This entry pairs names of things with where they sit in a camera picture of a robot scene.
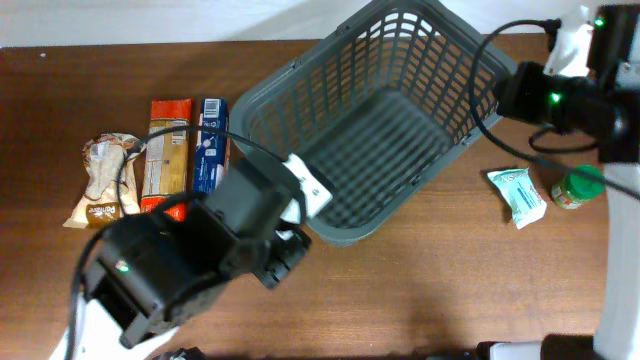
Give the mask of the grey plastic basket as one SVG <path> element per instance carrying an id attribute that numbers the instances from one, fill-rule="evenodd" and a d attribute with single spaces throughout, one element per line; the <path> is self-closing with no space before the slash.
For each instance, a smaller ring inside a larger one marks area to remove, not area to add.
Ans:
<path id="1" fill-rule="evenodd" d="M 438 1 L 373 1 L 246 92 L 230 113 L 248 152 L 296 154 L 330 183 L 310 221 L 349 246 L 499 121 L 494 85 L 516 69 Z"/>

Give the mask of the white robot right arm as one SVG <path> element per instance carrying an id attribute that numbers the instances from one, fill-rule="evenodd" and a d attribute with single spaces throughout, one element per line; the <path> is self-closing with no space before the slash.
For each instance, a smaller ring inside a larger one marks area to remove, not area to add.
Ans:
<path id="1" fill-rule="evenodd" d="M 538 359 L 639 356 L 639 6 L 605 4 L 593 17 L 539 20 L 549 36 L 545 65 L 523 62 L 494 86 L 499 115 L 543 132 L 592 138 L 609 215 L 606 290 L 592 335 L 550 334 L 542 341 L 496 343 L 490 358 L 522 351 Z"/>

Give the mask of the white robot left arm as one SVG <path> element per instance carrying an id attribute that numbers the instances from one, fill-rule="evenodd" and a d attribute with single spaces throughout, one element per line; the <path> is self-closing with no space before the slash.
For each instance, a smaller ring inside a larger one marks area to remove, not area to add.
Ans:
<path id="1" fill-rule="evenodd" d="M 99 230 L 78 260 L 54 359 L 144 359 L 232 280 L 277 287 L 305 257 L 301 226 L 333 184 L 296 155 L 251 154 L 211 193 L 179 193 Z"/>

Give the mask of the blue tissue pack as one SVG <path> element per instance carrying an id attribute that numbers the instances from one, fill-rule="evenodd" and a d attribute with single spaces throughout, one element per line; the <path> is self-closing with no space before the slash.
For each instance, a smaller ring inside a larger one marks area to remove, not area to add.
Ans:
<path id="1" fill-rule="evenodd" d="M 227 131 L 228 106 L 223 98 L 206 98 L 202 102 L 199 126 Z M 193 190 L 211 193 L 225 175 L 228 164 L 227 138 L 210 132 L 199 131 L 194 155 Z"/>

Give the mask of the orange pasta packet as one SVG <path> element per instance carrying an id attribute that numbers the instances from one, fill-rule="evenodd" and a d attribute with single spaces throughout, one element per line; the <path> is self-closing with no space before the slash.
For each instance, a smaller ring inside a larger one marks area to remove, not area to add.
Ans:
<path id="1" fill-rule="evenodd" d="M 154 100 L 151 104 L 149 133 L 191 122 L 192 99 Z M 140 207 L 150 212 L 172 195 L 187 187 L 189 135 L 186 131 L 166 133 L 146 145 L 145 174 Z"/>

